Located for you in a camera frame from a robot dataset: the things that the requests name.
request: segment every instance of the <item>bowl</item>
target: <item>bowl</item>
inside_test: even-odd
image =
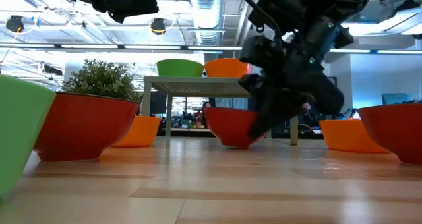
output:
[[[161,119],[157,117],[135,116],[131,129],[114,148],[136,148],[150,146],[157,137]]]
[[[374,142],[404,163],[422,165],[422,103],[366,107],[357,112]]]
[[[319,121],[330,149],[345,152],[388,153],[371,140],[360,119]]]
[[[55,92],[0,75],[0,197],[18,182]]]
[[[157,62],[158,76],[201,77],[204,65],[187,59],[165,59]]]
[[[242,109],[206,108],[206,121],[211,133],[223,145],[247,149],[257,139],[251,139],[248,131],[258,113]]]
[[[205,63],[207,77],[241,78],[251,73],[252,65],[237,59],[215,59]]]
[[[123,99],[58,92],[34,150],[42,161],[99,158],[126,135],[138,107]]]

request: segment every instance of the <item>small table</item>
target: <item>small table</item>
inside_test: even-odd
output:
[[[173,96],[209,97],[209,98],[249,98],[250,95],[238,84],[238,78],[208,78],[208,77],[144,77],[144,98],[142,115],[150,115],[151,89],[167,94],[166,137],[171,134],[171,109]],[[290,144],[297,145],[298,120],[290,120]]]

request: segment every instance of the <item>green bowl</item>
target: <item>green bowl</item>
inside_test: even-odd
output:
[[[48,88],[0,75],[0,197],[22,175],[54,98]]]
[[[157,62],[158,76],[201,77],[204,65],[187,59],[165,59]]]

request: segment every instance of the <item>white table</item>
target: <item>white table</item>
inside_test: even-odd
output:
[[[166,137],[171,134],[171,109],[173,96],[209,97],[209,98],[248,98],[248,91],[238,84],[238,78],[207,78],[207,77],[144,77],[144,98],[142,115],[150,115],[151,89],[167,94]],[[297,145],[298,120],[290,120],[290,144]]]

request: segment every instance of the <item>red bowl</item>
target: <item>red bowl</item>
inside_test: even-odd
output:
[[[358,110],[371,139],[400,161],[422,165],[422,103],[367,107]]]
[[[42,161],[99,158],[129,131],[135,102],[58,92],[34,150]]]
[[[241,109],[206,108],[208,128],[223,145],[247,149],[257,139],[248,136],[257,112]]]

